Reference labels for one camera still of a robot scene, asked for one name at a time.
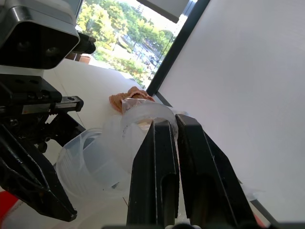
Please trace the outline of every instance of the tree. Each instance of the tree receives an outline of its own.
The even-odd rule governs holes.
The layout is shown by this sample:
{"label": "tree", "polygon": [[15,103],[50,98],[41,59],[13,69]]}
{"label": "tree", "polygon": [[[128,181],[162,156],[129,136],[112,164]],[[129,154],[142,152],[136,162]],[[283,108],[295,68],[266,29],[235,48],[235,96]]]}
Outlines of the tree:
{"label": "tree", "polygon": [[164,53],[163,56],[166,56],[168,51],[170,50],[171,46],[173,45],[173,41],[168,42],[168,44],[166,45],[165,49],[164,49]]}
{"label": "tree", "polygon": [[132,7],[131,7],[129,4],[127,4],[126,2],[120,2],[119,5],[120,5],[122,11],[124,12],[126,18],[127,18],[127,15],[128,15],[129,13],[133,13],[133,11],[134,11],[134,8],[132,8]]}
{"label": "tree", "polygon": [[138,43],[143,43],[143,41],[146,40],[147,37],[149,37],[151,32],[153,31],[153,26],[142,19],[137,19],[136,28],[139,33],[137,34],[138,37],[136,37],[135,40]]}
{"label": "tree", "polygon": [[127,20],[119,3],[113,0],[101,0],[100,5],[107,10],[111,20],[111,26],[120,35],[127,33]]}
{"label": "tree", "polygon": [[77,24],[84,34],[94,37],[99,46],[110,49],[111,44],[116,41],[109,15],[100,5],[83,3]]}
{"label": "tree", "polygon": [[148,30],[146,39],[149,40],[151,44],[156,44],[158,42],[159,30],[156,27],[153,27],[151,30]]}
{"label": "tree", "polygon": [[92,5],[92,4],[98,4],[99,5],[101,1],[102,0],[85,0],[84,4],[86,3],[88,5]]}
{"label": "tree", "polygon": [[169,31],[169,30],[161,30],[161,31],[164,33],[165,37],[168,40],[170,40],[173,37],[173,33],[171,31]]}
{"label": "tree", "polygon": [[139,32],[139,28],[137,27],[137,25],[135,23],[131,23],[129,24],[128,27],[128,36],[131,37],[131,39],[133,39],[136,42],[140,41],[140,32]]}
{"label": "tree", "polygon": [[138,63],[134,60],[126,60],[122,58],[113,58],[111,60],[111,66],[120,72],[129,73],[134,77],[136,82],[143,86],[143,76],[147,74],[145,66],[141,63]]}

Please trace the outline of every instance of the white wall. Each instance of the white wall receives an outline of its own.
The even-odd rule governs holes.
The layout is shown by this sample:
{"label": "white wall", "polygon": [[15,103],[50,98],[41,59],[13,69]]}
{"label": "white wall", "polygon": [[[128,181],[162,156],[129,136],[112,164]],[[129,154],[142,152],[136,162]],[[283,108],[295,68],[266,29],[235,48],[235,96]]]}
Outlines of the white wall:
{"label": "white wall", "polygon": [[159,90],[279,221],[305,221],[304,12],[304,0],[211,0]]}

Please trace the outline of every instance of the green foliage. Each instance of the green foliage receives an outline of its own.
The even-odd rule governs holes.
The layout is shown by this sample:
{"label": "green foliage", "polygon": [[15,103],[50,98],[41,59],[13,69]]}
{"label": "green foliage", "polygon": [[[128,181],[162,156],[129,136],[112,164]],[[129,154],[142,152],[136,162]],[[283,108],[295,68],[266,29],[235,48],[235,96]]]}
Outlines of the green foliage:
{"label": "green foliage", "polygon": [[[139,84],[147,74],[147,66],[133,60],[112,58],[107,50],[114,44],[132,52],[136,43],[152,47],[156,56],[169,51],[175,37],[169,30],[160,30],[128,3],[115,0],[85,0],[77,24],[83,33],[96,38],[97,60],[108,62],[116,70],[130,73]],[[128,35],[134,42],[126,44],[122,37]]]}
{"label": "green foliage", "polygon": [[115,70],[129,73],[134,77],[136,82],[143,87],[143,75],[147,73],[143,64],[140,64],[134,60],[113,58],[110,65],[114,67]]}
{"label": "green foliage", "polygon": [[126,49],[127,52],[132,53],[131,48],[125,41],[123,41],[123,39],[120,39],[120,38],[118,39],[118,45],[121,46],[122,48]]}
{"label": "green foliage", "polygon": [[108,60],[111,58],[111,56],[103,49],[98,48],[94,54],[94,58],[98,61],[108,62]]}
{"label": "green foliage", "polygon": [[100,5],[83,3],[77,24],[102,47],[109,48],[116,41],[109,15]]}

